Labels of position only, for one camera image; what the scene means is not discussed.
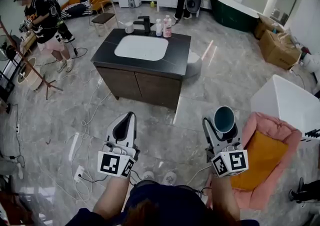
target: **pink pet bed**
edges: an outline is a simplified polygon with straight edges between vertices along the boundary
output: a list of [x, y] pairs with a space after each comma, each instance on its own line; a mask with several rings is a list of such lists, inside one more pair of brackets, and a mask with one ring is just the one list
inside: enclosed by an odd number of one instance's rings
[[[256, 130], [273, 139], [282, 141], [288, 145], [288, 149], [268, 178], [254, 190], [233, 189], [241, 209], [262, 210], [266, 207], [270, 196], [274, 193], [277, 180], [289, 165], [302, 137], [302, 133], [287, 122], [263, 113], [253, 112], [242, 130], [242, 144], [244, 147], [246, 147]], [[211, 178], [207, 182], [207, 186], [209, 187], [210, 185]], [[211, 204], [211, 195], [209, 195], [207, 205], [211, 206]]]

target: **white sink basin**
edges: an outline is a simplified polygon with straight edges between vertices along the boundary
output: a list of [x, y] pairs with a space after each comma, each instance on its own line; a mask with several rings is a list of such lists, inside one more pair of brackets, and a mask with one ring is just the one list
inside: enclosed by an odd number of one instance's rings
[[119, 57], [159, 61], [165, 56], [168, 44], [168, 40], [161, 37], [128, 35], [120, 41], [114, 54]]

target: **bottle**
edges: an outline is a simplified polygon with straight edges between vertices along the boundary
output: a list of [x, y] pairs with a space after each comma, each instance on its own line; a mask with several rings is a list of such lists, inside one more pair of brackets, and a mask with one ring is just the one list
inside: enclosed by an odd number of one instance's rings
[[162, 36], [162, 25], [161, 25], [161, 20], [160, 19], [156, 19], [156, 31], [155, 34], [157, 37], [161, 37]]
[[172, 35], [172, 20], [169, 15], [166, 15], [163, 20], [163, 37], [170, 38]]

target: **faucet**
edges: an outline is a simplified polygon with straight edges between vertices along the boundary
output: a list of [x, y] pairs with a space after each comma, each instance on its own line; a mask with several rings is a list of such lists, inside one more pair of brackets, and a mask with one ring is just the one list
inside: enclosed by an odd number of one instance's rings
[[144, 26], [144, 33], [149, 35], [151, 33], [150, 17], [149, 16], [139, 16], [138, 19], [143, 19], [143, 21], [136, 20], [133, 22], [133, 24], [143, 25]]

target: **black and white marker cube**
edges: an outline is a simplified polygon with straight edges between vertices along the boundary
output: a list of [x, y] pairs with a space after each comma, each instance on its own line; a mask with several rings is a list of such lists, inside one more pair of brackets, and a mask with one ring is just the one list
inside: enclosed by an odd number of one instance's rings
[[129, 155], [99, 151], [97, 170], [102, 174], [127, 178], [135, 162]]
[[246, 150], [219, 152], [211, 162], [218, 177], [238, 175], [249, 169]]

